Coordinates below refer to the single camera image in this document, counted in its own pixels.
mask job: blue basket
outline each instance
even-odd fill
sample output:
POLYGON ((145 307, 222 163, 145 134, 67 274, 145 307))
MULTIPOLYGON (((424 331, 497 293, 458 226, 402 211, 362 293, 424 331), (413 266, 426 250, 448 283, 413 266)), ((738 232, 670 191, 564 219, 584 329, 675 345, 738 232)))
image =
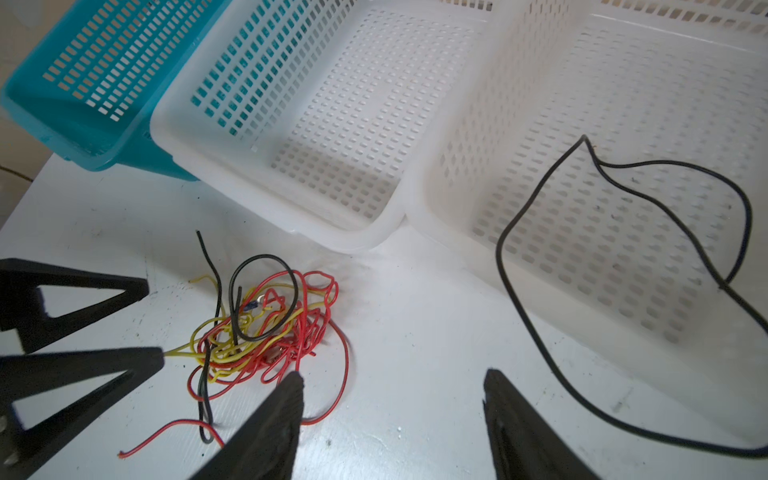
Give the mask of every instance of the blue basket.
POLYGON ((196 180, 154 144, 149 120, 230 0, 79 0, 19 66, 2 105, 87 170, 115 163, 196 180))

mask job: black wire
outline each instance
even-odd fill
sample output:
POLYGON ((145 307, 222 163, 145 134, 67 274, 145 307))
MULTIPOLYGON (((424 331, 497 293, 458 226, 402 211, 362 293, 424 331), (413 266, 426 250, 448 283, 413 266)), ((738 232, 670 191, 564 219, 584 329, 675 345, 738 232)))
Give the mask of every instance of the black wire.
POLYGON ((24 174, 20 174, 20 173, 19 173, 19 172, 17 172, 16 170, 12 170, 11 168, 8 168, 8 167, 3 167, 2 165, 0 165, 0 170, 3 170, 4 172, 8 172, 8 173, 10 173, 11 175, 15 175, 16 177, 19 177, 19 178, 21 178, 22 180, 26 180, 27 182, 30 182, 30 183, 31 183, 31 182, 33 182, 33 181, 35 181, 35 179, 34 179, 34 178, 30 178, 30 177, 27 177, 27 176, 26 176, 26 175, 24 175, 24 174))
POLYGON ((509 295, 509 298, 512 300, 512 303, 515 305, 515 308, 517 309, 518 314, 520 315, 520 318, 522 319, 522 322, 525 325, 525 328, 528 330, 528 333, 530 333, 531 338, 536 344, 538 351, 541 353, 541 356, 544 357, 545 362, 549 366, 555 378, 558 379, 560 384, 563 385, 563 388, 567 390, 568 393, 570 393, 571 396, 578 403, 581 404, 581 406, 583 406, 586 410, 591 412, 593 415, 597 416, 599 419, 613 425, 614 427, 620 430, 624 430, 625 432, 629 432, 646 439, 654 440, 656 442, 667 443, 668 445, 675 445, 675 446, 685 447, 689 449, 701 450, 703 452, 717 453, 720 455, 730 455, 730 456, 741 457, 741 458, 768 457, 768 445, 765 445, 756 449, 742 449, 742 448, 730 447, 725 445, 717 445, 717 444, 708 443, 708 442, 699 442, 697 440, 682 439, 672 435, 666 435, 664 433, 653 432, 651 430, 642 429, 641 427, 637 427, 635 425, 622 422, 621 420, 603 412, 597 406, 595 406, 593 403, 591 403, 589 400, 583 397, 579 393, 579 391, 577 391, 576 388, 573 387, 573 385, 568 381, 568 379, 565 378, 565 375, 563 375, 563 372, 560 370, 557 363, 555 363, 555 361, 552 359, 552 356, 547 350, 547 347, 544 345, 544 342, 541 340, 541 337, 538 335, 536 328, 533 326, 533 322, 528 317, 528 314, 525 312, 525 308, 520 302, 520 299, 515 293, 515 290, 512 288, 512 284, 510 283, 509 278, 507 277, 507 273, 504 268, 504 262, 502 259, 502 247, 504 246, 504 242, 506 241, 509 233, 512 231, 515 225, 520 221, 523 215, 525 215, 525 213, 531 207, 531 205, 533 204, 534 200, 538 196, 539 192, 541 192, 541 189, 544 187, 549 177, 554 173, 555 170, 558 169, 558 167, 560 167, 560 165, 563 162, 565 162, 565 160, 568 157, 571 156, 571 154, 574 153, 574 151, 576 151, 577 148, 579 148, 579 146, 582 143, 586 143, 587 149, 589 150, 589 154, 592 157, 594 166, 598 169, 598 172, 600 172, 600 175, 602 175, 605 180, 607 180, 610 184, 614 185, 616 188, 624 192, 627 192, 634 196, 650 201, 652 204, 662 209, 662 211, 670 219, 672 219, 672 221, 683 231, 683 233, 686 234, 688 239, 694 245, 694 248, 696 248, 696 252, 699 254, 701 261, 704 263, 704 266, 707 268, 707 271, 710 273, 710 275, 715 280, 717 285, 723 291, 725 291, 728 294, 728 296, 730 296, 731 299, 733 299, 736 303, 738 303, 739 306, 741 306, 742 309, 744 309, 755 320, 755 322, 757 322, 757 324, 760 325, 763 331, 765 331, 766 334, 768 334, 768 323, 766 322, 766 320, 745 299, 739 296, 739 294, 736 293, 730 287, 730 285, 726 280, 723 279, 723 277, 720 275, 720 273, 717 271, 717 269, 714 267, 714 265, 710 261, 710 258, 708 257, 707 253, 704 251, 704 248, 701 246, 701 243, 699 242, 699 240, 696 238, 693 232, 691 232, 690 229, 688 229, 688 227, 686 227, 685 224, 679 218, 677 218, 674 212, 672 212, 672 210, 670 210, 666 205, 662 204, 659 200, 653 197, 649 197, 646 194, 642 194, 641 192, 632 190, 631 188, 625 187, 624 185, 617 183, 613 178, 609 177, 605 173, 605 171, 603 170, 603 167, 629 168, 629 167, 639 167, 644 165, 660 164, 661 162, 664 162, 664 163, 669 162, 669 164, 674 164, 681 167, 689 167, 689 168, 693 168, 694 170, 702 171, 706 174, 712 175, 716 178, 719 178, 725 181, 725 183, 727 183, 730 187, 732 187, 740 195, 740 197, 742 197, 742 201, 744 202, 744 207, 745 207, 746 217, 747 217, 747 225, 745 227, 744 239, 741 244, 742 250, 739 253, 737 264, 734 265, 733 269, 731 270, 731 274, 729 275, 730 279, 733 278, 733 276, 736 274, 736 272, 741 266, 743 256, 746 254, 746 245, 749 243, 749 236, 751 233, 752 211, 751 211, 750 202, 746 198, 746 194, 743 194, 743 191, 734 182, 726 179, 722 175, 719 175, 716 172, 707 170, 705 168, 702 168, 693 164, 685 164, 683 162, 672 163, 671 161, 640 162, 639 164, 629 164, 629 165, 607 164, 601 161, 598 158, 598 156, 595 154, 594 148, 592 147, 592 144, 587 138, 587 136, 582 135, 581 138, 576 142, 576 144, 574 144, 571 148, 569 148, 568 151, 566 151, 563 154, 563 156, 560 157, 558 161, 556 161, 549 170, 547 170, 547 173, 543 176, 539 184, 534 189, 533 194, 528 198, 528 201, 525 202, 525 205, 523 205, 523 207, 520 209, 517 215, 515 215, 515 218, 513 218, 509 222, 507 227, 502 231, 502 234, 499 236, 498 242, 496 243, 496 250, 495 250, 496 266, 498 268, 499 275, 502 278, 502 282, 504 283, 504 288, 506 289, 507 294, 509 295))
POLYGON ((230 289, 229 289, 229 298, 230 298, 230 312, 232 315, 232 330, 234 331, 233 340, 235 344, 237 344, 237 337, 240 337, 243 340, 246 340, 247 342, 259 342, 263 339, 266 339, 267 337, 272 336, 275 332, 277 332, 279 329, 283 328, 283 325, 285 325, 285 322, 288 321, 290 316, 293 314, 293 311, 296 309, 296 302, 299 301, 299 283, 296 281, 296 275, 293 274, 293 270, 288 266, 287 263, 283 261, 280 257, 276 257, 274 255, 270 255, 268 253, 263 253, 261 255, 256 255, 254 257, 249 258, 248 260, 242 262, 239 267, 235 269, 235 272, 232 274, 232 278, 230 279, 230 289), (286 272, 288 272, 288 275, 290 276, 291 282, 293 282, 293 302, 290 304, 290 308, 286 312, 286 314, 283 316, 283 318, 271 329, 267 330, 265 333, 262 333, 259 336, 248 336, 240 329, 240 324, 237 322, 237 310, 240 309, 240 300, 241 296, 243 294, 243 288, 237 287, 237 303, 235 303, 234 299, 234 288, 235 288, 235 280, 237 280, 237 276, 240 275, 240 271, 243 270, 248 264, 255 262, 256 260, 262 260, 262 259, 270 259, 275 260, 280 265, 283 266, 283 268, 286 269, 286 272))
MULTIPOLYGON (((205 242, 203 242, 203 235, 197 230, 197 239, 200 241, 200 249, 203 251, 203 257, 208 262, 208 266, 214 272, 216 277, 216 291, 218 300, 216 302, 216 315, 214 318, 218 318, 221 312, 221 277, 219 272, 214 266, 214 262, 208 256, 208 250, 205 248, 205 242)), ((210 407, 210 398, 208 395, 208 372, 210 370, 210 342, 205 341, 205 361, 203 362, 203 369, 200 371, 200 378, 197 380, 197 396, 203 399, 202 402, 197 403, 197 414, 201 422, 206 422, 208 425, 214 425, 214 411, 210 407)), ((203 427, 200 429, 200 439, 206 445, 214 440, 214 437, 206 437, 206 430, 203 427)))

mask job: floor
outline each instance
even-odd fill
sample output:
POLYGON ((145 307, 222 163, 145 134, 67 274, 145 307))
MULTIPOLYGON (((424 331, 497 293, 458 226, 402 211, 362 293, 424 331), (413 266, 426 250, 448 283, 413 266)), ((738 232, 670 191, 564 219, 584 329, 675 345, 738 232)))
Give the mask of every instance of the floor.
MULTIPOLYGON (((0 85, 56 25, 74 0, 0 0, 0 85)), ((0 108, 0 166, 35 178, 51 151, 0 108)), ((0 170, 0 227, 29 182, 0 170)))

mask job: screw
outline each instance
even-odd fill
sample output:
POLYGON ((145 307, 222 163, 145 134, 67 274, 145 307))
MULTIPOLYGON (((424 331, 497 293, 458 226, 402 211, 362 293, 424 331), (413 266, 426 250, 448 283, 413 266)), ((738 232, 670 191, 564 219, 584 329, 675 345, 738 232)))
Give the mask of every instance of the screw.
POLYGON ((13 465, 16 465, 18 463, 18 452, 14 451, 12 454, 8 455, 8 457, 3 462, 3 465, 6 467, 11 467, 13 465))

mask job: white table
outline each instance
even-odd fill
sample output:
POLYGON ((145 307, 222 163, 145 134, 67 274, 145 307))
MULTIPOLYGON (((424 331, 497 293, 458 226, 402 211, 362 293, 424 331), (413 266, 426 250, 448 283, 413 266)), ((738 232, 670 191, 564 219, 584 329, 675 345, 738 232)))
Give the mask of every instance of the white table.
MULTIPOLYGON (((333 317, 351 342, 349 383, 328 419, 302 427, 294 478, 494 478, 482 410, 488 367, 501 369, 603 478, 768 478, 767 461, 658 445, 583 410, 556 383, 509 300, 456 266, 446 250, 407 221, 373 251, 340 255, 272 227, 200 182, 122 166, 89 173, 54 156, 0 232, 0 258, 149 280, 150 296, 44 352, 169 349, 189 339, 215 307, 210 284, 188 283, 208 273, 196 229, 225 279, 246 257, 274 253, 299 270, 325 270, 341 285, 333 317)), ((240 283, 250 285, 275 269, 266 264, 246 269, 240 283)), ((100 298, 47 291, 54 313, 100 298)), ((740 443, 537 324, 565 373, 582 391, 596 392, 591 399, 601 408, 649 428, 740 443)), ((1 354, 20 352, 15 332, 0 334, 1 354)), ((316 352, 301 365, 307 414, 329 405, 343 373, 334 333, 329 331, 316 352)), ((175 427, 130 459, 116 454, 170 420, 197 417, 185 388, 193 367, 189 359, 167 359, 157 375, 88 426, 34 478, 188 478, 218 450, 203 445, 194 427, 175 427)), ((22 420, 31 425, 103 381, 19 402, 22 420)), ((225 441, 272 388, 254 380, 213 401, 225 441)))

